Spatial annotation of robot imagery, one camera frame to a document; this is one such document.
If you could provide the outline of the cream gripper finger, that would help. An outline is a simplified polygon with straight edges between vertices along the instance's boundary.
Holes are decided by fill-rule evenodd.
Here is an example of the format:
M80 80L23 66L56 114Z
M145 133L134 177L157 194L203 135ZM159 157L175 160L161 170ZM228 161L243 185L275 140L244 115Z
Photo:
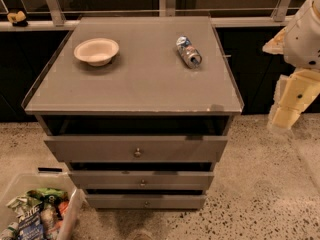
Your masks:
M271 106L268 123L270 126L289 130L299 119L300 113L296 110L282 109L276 104Z

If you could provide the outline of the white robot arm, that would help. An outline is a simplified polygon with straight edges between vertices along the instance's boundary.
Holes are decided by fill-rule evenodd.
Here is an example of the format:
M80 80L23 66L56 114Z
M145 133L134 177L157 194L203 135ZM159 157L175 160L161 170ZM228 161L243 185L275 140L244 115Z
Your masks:
M280 76L268 117L272 128L290 130L320 94L320 0L306 0L262 51L295 67Z

